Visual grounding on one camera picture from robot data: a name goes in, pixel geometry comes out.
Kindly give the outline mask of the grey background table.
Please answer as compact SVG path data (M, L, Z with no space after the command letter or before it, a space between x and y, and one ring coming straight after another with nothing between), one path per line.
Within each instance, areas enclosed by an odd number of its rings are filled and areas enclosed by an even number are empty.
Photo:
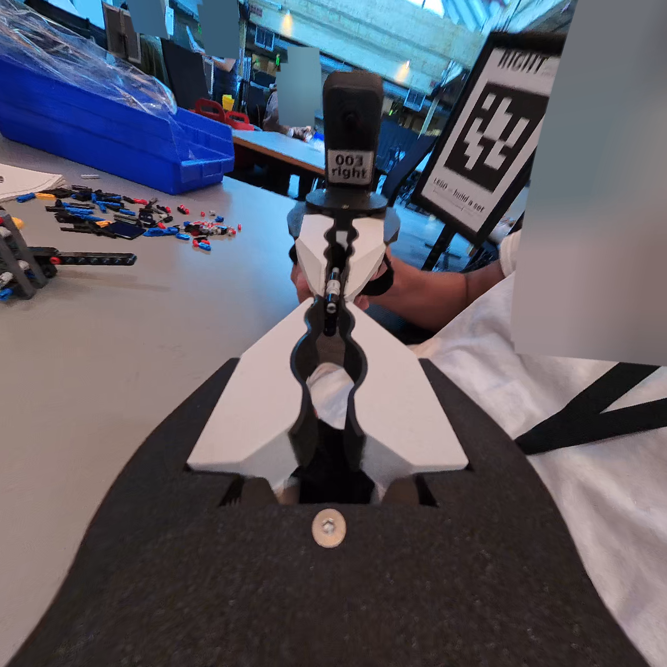
M233 143L262 159L274 159L296 171L308 171L319 177L326 175L323 147L275 132L232 129Z

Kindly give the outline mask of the person's right hand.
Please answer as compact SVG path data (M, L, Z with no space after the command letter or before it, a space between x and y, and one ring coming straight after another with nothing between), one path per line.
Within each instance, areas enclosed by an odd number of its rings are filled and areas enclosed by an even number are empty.
M302 304L309 299L313 300L317 297L317 294L313 295L307 276L298 263L293 264L290 279L296 289L296 296L299 304Z

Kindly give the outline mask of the blue yellow lego subassembly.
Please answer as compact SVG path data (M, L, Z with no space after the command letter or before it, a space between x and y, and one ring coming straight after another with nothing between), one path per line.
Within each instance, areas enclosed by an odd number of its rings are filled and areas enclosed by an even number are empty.
M1 302L31 299L61 266L133 266L134 254L61 252L26 244L16 219L1 209Z

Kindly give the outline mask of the blue plastic storage bin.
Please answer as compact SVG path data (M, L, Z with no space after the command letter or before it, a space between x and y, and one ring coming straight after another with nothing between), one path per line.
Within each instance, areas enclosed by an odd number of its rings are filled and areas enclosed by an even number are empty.
M231 128L178 107L155 115L1 55L1 134L17 143L177 195L235 165Z

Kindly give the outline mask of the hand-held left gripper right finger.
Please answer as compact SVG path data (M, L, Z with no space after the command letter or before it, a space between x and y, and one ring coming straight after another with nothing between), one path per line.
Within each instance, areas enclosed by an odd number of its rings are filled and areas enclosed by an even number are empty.
M469 459L418 356L354 304L341 308L344 451L382 497L396 481L464 470Z

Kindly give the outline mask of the black office chair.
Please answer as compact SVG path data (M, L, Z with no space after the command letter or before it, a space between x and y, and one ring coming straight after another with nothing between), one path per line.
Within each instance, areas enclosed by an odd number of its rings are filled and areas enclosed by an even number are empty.
M388 207L396 203L398 194L410 175L432 152L438 136L422 135L407 149L405 155L389 169L379 194L386 200Z

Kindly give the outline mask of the pile of loose lego pieces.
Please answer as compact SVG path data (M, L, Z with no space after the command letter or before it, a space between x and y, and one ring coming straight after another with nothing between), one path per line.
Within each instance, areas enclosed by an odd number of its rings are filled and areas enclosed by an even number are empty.
M203 252L212 250L212 239L236 238L243 230L242 224L229 224L213 210L192 218L184 204L170 207L156 197L130 197L82 185L30 191L12 201L39 203L65 232L123 240L175 238Z

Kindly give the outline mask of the white lego instruction booklet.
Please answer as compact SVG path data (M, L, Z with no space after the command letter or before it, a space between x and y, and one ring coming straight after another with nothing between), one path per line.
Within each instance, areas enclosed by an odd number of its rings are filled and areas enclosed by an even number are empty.
M46 192L65 185L62 174L44 173L1 164L1 204L30 193Z

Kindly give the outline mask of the person's right forearm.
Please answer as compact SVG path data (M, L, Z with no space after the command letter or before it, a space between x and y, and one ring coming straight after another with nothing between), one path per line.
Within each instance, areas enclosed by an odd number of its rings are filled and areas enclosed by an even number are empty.
M379 296L357 296L355 305L363 310L379 305L434 333L505 278L499 260L468 273L453 273L421 271L393 258L389 249L386 258L394 271L391 288Z

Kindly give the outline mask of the clear plastic bag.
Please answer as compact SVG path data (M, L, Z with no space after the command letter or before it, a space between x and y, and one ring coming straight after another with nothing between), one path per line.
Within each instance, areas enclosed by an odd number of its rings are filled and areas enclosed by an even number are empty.
M11 69L21 77L40 75L47 82L72 84L154 116L177 111L164 83L24 4L2 1L1 87L10 87Z

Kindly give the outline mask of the framed black white marker sign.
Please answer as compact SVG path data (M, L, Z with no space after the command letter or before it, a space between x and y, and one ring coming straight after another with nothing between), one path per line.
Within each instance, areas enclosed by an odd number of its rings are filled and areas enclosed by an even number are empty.
M455 235L481 247L529 182L563 33L491 32L412 195L444 227L422 269Z

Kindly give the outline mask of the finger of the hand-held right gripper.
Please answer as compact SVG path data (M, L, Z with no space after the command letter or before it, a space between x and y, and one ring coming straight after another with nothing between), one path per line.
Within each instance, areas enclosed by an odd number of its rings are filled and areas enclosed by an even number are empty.
M313 295L320 297L324 296L329 276L327 235L334 228L334 219L327 215L296 217L296 263L305 272Z
M357 297L379 269L386 253L385 221L380 217L345 220L339 226L341 301Z

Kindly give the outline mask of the short black lego beam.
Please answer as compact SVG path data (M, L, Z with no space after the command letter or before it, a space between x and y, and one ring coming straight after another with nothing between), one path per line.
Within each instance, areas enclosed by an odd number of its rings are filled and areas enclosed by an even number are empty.
M334 267L331 271L331 274L329 276L329 280L338 280L341 285L341 271L338 267ZM341 289L340 289L340 294L339 296L335 296L333 294L327 295L326 294L326 288L325 288L325 293L324 293L324 300L325 300L325 320L324 320L324 334L325 336L331 337L336 333L337 327L338 327L338 313L339 313L339 305L340 305L340 295L341 295Z

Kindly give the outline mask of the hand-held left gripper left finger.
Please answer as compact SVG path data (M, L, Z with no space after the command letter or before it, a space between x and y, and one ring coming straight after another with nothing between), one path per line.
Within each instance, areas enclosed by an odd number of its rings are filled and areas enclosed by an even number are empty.
M321 300L307 298L238 359L188 457L192 471L264 479L296 500L294 472L318 441L307 380L320 364Z

